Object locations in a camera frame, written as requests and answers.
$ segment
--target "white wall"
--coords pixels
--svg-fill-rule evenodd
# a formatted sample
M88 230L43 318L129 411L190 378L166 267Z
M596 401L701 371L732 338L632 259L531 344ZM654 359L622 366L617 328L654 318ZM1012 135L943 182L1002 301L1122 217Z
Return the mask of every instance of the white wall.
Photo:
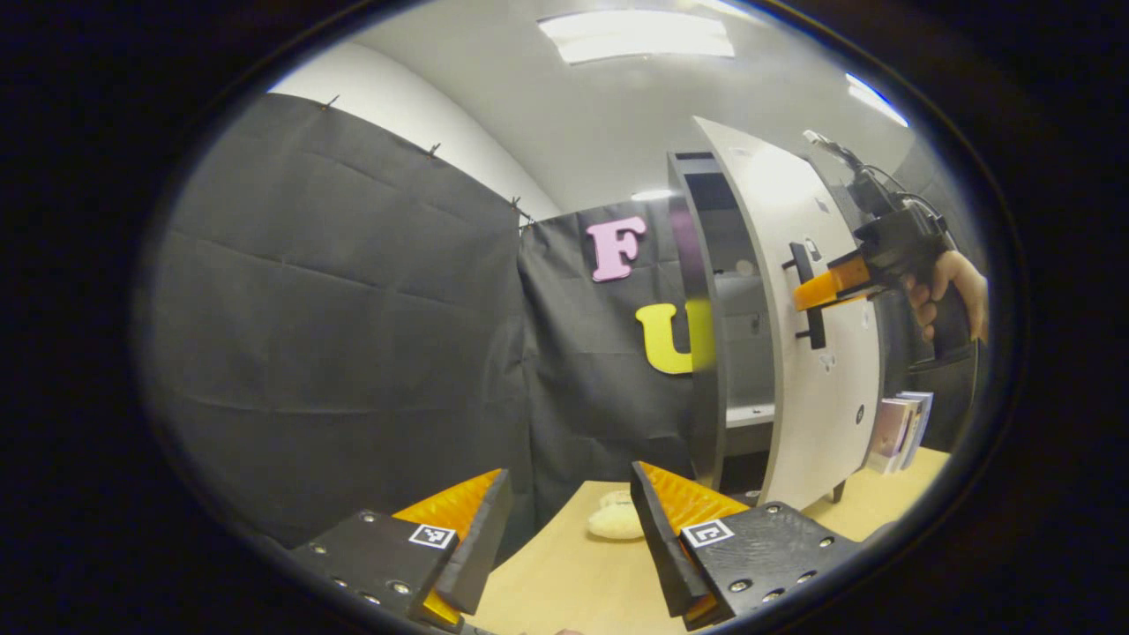
M560 216L525 168L457 104L392 59L366 46L340 44L270 90L326 103L370 121L436 156L509 200L535 219Z
M666 186L667 151L707 149L693 116L812 155L833 182L846 171L807 143L804 130L887 172L913 142L912 130L849 96L842 60L767 14L764 24L721 16L732 60L654 55L572 67L536 26L609 3L718 17L689 0L435 0L353 41L449 95L567 212Z

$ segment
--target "black curtain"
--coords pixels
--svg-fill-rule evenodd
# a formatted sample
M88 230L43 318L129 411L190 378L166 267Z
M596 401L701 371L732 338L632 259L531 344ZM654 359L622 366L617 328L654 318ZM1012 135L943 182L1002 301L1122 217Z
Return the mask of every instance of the black curtain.
M151 259L149 394L228 514L286 547L513 472L535 531L509 203L350 114L265 95L207 153Z
M925 198L945 217L956 247L987 275L987 261L977 232L975 215L970 202L961 195L957 183L947 176L942 165L940 157L925 140L919 139L893 176L904 191ZM893 183L887 185L895 188ZM828 183L828 190L843 211L843 218L851 230L865 223L866 219L843 184ZM882 294L873 302L883 367L883 397L894 397L903 390L933 392L935 399L929 426L921 444L952 452L969 420L974 394L982 394L987 386L987 375L978 373L974 357L924 371L914 369L916 363L933 357L933 345L921 339L921 328L913 319L905 294ZM974 385L974 381L979 381L979 384Z
M593 281L599 223L641 217L631 275ZM636 311L669 303L674 345L690 350L685 293L666 201L625 202L537 221L518 255L525 294L523 367L533 426L537 520L548 522L585 480L627 481L642 460L692 477L690 375L648 362Z

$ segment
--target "ceiling light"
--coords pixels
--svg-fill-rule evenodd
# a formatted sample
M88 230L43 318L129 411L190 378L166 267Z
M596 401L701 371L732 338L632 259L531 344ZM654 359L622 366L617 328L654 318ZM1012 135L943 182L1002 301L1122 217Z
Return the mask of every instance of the ceiling light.
M719 14L724 14L732 18L739 18L745 21L751 21L761 25L764 24L764 21L761 20L760 18L755 18L752 15L750 15L747 8L743 9L741 7L734 7L732 3L725 2L724 0L694 0L694 2L701 7L704 7L707 9L712 9Z
M592 11L544 19L537 26L570 64L659 53L734 56L720 21L685 14Z
M905 121L902 115L898 114L898 111L890 105L890 102L887 102L886 98L879 95L874 88L863 84L859 78L849 72L847 73L847 81L850 82L850 87L847 88L847 92L851 97L855 97L859 102L863 102L879 113L896 121L903 128L910 127L909 122Z
M668 199L674 194L671 190L647 190L646 192L636 192L631 194L631 200L633 201L654 201L658 199Z

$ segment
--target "finger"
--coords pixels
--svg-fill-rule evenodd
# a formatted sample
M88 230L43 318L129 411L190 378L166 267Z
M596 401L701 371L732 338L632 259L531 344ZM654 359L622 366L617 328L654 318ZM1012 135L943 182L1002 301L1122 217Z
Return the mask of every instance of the finger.
M964 256L955 251L946 251L940 254L937 262L933 266L933 301L945 297L945 292L948 289L948 281L956 277L963 268Z
M921 308L921 305L929 301L929 287L925 285L913 287L909 293L909 299L914 311Z
M969 334L983 339L988 320L988 279L969 263L953 280L969 310Z
M933 324L934 320L937 319L937 305L931 302L927 302L914 311L913 315L917 318L918 325L920 327Z

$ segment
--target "book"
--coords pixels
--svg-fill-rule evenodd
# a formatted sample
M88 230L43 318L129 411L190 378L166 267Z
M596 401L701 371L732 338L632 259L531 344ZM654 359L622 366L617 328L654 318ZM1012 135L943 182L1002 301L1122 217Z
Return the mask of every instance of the book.
M925 428L929 424L929 411L933 409L933 393L902 391L896 397L898 399L912 399L921 402L921 420L918 423L917 432L910 438L910 443L905 446L905 459L902 461L904 470L913 462L913 454L921 445L921 440L925 438Z
M878 402L867 451L867 468L883 475L898 470L914 406L916 402L904 399L883 399Z
M910 415L909 425L905 426L905 440L902 442L902 450L898 453L898 469L904 470L909 464L910 447L913 443L913 438L917 436L918 427L921 424L921 415L925 410L925 405L918 399L902 399L902 401L909 401L912 403L911 408L913 412Z

